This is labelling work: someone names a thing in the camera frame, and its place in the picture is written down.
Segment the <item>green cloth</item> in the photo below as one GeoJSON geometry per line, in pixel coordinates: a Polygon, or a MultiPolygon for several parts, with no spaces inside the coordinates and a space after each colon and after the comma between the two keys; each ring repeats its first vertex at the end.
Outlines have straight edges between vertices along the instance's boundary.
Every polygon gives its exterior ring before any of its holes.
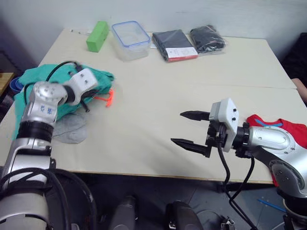
{"type": "MultiPolygon", "coordinates": [[[[23,85],[26,85],[31,82],[45,81],[48,74],[56,66],[57,65],[54,65],[54,64],[47,64],[47,65],[42,65],[37,68],[28,69],[19,78],[18,81],[22,83],[23,85]]],[[[95,89],[99,90],[99,94],[108,93],[112,86],[112,81],[114,80],[113,74],[106,72],[106,71],[92,69],[86,66],[84,66],[84,68],[89,68],[92,71],[92,73],[95,75],[95,77],[97,78],[99,85],[95,89]]],[[[50,82],[56,81],[58,83],[64,83],[65,81],[68,81],[71,78],[70,75],[68,74],[69,71],[76,72],[73,65],[64,65],[54,72],[54,74],[52,75],[49,81],[50,82]]],[[[33,85],[28,87],[27,94],[26,94],[27,99],[30,96],[30,92],[32,89],[33,89],[33,85]]],[[[24,114],[24,109],[25,109],[24,92],[20,92],[16,94],[14,98],[15,98],[16,127],[15,127],[15,133],[13,134],[13,138],[15,139],[18,134],[19,123],[21,121],[21,118],[24,114]]],[[[86,98],[84,101],[85,103],[88,103],[91,100],[92,98],[86,98]]],[[[59,106],[57,120],[61,119],[66,114],[76,111],[79,107],[81,107],[80,104],[74,105],[74,106],[63,104],[59,106]]]]}

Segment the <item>gray cloth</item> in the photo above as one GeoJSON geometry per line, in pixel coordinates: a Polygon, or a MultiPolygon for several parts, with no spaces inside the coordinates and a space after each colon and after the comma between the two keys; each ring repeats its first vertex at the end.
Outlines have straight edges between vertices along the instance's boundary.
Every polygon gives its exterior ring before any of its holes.
{"type": "Polygon", "coordinates": [[[86,120],[78,113],[67,114],[56,122],[53,138],[62,143],[77,144],[87,138],[86,120]]]}

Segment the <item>floor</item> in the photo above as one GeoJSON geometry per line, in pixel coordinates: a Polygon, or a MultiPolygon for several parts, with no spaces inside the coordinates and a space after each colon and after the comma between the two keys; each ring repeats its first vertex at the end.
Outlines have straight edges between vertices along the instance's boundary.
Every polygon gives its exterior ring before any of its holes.
{"type": "MultiPolygon", "coordinates": [[[[236,223],[237,230],[250,227],[236,214],[228,204],[225,194],[216,192],[217,183],[172,178],[137,177],[121,175],[79,175],[89,185],[97,203],[98,214],[105,219],[99,229],[107,229],[114,208],[125,195],[136,195],[139,199],[139,219],[137,230],[162,230],[164,211],[168,203],[181,200],[188,203],[201,220],[204,230],[218,230],[218,217],[210,211],[236,223]]],[[[71,207],[72,221],[85,229],[85,216],[88,209],[82,192],[70,181],[61,178],[71,207]]],[[[259,230],[271,230],[283,221],[283,212],[261,204],[262,199],[283,207],[282,199],[274,188],[243,191],[237,202],[251,218],[259,230]]],[[[61,214],[56,195],[51,191],[47,195],[50,218],[55,229],[61,229],[61,214]]]]}

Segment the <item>plastic food container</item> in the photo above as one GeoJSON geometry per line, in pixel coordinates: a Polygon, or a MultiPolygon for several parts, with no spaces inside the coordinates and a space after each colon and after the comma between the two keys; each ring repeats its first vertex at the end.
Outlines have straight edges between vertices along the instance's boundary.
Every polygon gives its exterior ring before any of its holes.
{"type": "Polygon", "coordinates": [[[150,37],[136,21],[112,25],[115,48],[123,61],[143,58],[148,55],[150,37]]]}

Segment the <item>white wall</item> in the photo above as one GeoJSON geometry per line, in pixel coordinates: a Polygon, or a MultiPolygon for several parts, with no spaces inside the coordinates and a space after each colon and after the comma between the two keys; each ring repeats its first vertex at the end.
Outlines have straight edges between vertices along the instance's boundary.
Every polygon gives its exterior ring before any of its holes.
{"type": "Polygon", "coordinates": [[[137,20],[147,31],[210,23],[224,36],[267,39],[281,59],[307,31],[307,0],[1,0],[0,20],[22,48],[15,52],[35,64],[64,27],[92,29],[99,20],[137,20]]]}

